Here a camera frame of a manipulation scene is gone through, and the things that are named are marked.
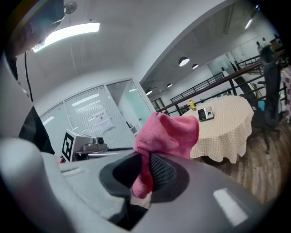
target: black chair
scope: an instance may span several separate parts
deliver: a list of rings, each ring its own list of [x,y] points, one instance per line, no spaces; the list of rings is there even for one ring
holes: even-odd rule
[[[280,121],[278,106],[279,106],[279,89],[281,82],[280,67],[274,58],[274,53],[270,46],[264,47],[260,52],[260,60],[264,66],[265,81],[260,81],[258,84],[266,86],[265,109],[262,111],[258,106],[258,101],[250,95],[241,94],[240,96],[246,98],[254,110],[251,126],[258,128],[264,135],[264,140],[267,145],[266,154],[269,154],[270,141],[267,132],[276,132],[280,137],[280,131],[275,129]]]

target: pink towel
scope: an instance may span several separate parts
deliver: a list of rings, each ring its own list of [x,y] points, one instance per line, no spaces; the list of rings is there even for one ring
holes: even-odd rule
[[[137,198],[146,198],[153,189],[149,170],[150,152],[162,152],[190,159],[198,141],[199,123],[193,116],[170,117],[154,112],[136,136],[133,149],[141,154],[141,172],[132,186]]]

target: round table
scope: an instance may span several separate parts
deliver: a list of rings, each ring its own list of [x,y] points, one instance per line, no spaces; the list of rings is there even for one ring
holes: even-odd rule
[[[210,106],[214,119],[199,121],[199,139],[190,157],[208,156],[217,162],[226,157],[231,163],[236,163],[237,154],[243,156],[246,152],[254,112],[245,98],[222,96],[198,105],[196,111],[190,109],[183,116],[194,116],[199,120],[198,110]]]

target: white ceiling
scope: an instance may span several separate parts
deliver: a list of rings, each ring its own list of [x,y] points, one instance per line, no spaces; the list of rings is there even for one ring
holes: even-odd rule
[[[89,69],[126,63],[126,45],[132,31],[136,10],[143,0],[75,0],[78,7],[65,15],[58,29],[89,22],[100,22],[99,32],[74,36],[54,43],[38,53],[27,55],[28,74],[34,100],[56,85],[79,76]],[[23,88],[24,55],[18,56],[17,68]]]
[[[249,20],[252,7],[240,0],[213,14],[195,27],[177,43],[142,83],[144,90],[157,87],[148,97],[166,90],[168,83],[176,84],[190,74],[193,71],[191,69],[193,63],[202,65],[209,62],[197,57],[197,51],[201,52],[202,48],[206,48],[210,43],[215,43],[225,34],[242,32]],[[188,64],[187,68],[179,67],[178,60],[183,56],[189,57],[191,60],[189,62],[191,65]]]

